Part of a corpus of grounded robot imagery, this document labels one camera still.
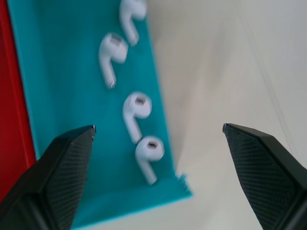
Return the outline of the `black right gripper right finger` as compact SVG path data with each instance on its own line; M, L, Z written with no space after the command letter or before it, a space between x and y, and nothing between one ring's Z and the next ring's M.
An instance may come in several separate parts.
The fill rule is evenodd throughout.
M307 230L307 169L272 135L225 123L242 190L263 230Z

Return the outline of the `white earbud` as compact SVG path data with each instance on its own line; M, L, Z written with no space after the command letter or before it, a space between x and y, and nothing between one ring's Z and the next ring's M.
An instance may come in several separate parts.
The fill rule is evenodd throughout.
M126 41L116 33L107 33L100 43L98 52L99 65L107 88L112 89L117 81L112 61L124 63L127 55Z
M133 19L144 20L146 14L146 0L121 0L119 5L119 21L131 46L137 45L140 38Z
M142 138L136 119L147 118L152 111L151 99L142 92L132 92L125 100L122 108L123 120L132 143L138 143Z
M161 160L164 153L164 144L157 137L146 136L137 144L135 159L148 185L153 185L157 181L150 162Z

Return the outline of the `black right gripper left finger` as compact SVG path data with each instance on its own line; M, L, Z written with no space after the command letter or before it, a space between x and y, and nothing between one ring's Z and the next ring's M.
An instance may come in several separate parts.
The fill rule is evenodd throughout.
M0 230L71 230L95 135L89 125L54 138L0 202Z

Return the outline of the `teal felt mat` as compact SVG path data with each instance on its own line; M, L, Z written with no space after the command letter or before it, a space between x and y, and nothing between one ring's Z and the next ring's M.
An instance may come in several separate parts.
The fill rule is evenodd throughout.
M7 0L37 158L69 130L96 127L85 189L72 229L85 230L120 217L191 196L173 164L172 147L149 20L136 20L140 39L123 64L113 63L116 85L108 89L98 50L109 32L123 36L120 0ZM137 123L143 136L162 140L165 154L152 163L149 186L135 160L135 144L122 107L132 92L152 101Z

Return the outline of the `red mat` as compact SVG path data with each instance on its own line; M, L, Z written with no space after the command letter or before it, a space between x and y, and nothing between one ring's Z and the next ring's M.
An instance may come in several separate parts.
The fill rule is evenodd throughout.
M0 202L36 161L7 0L0 0Z

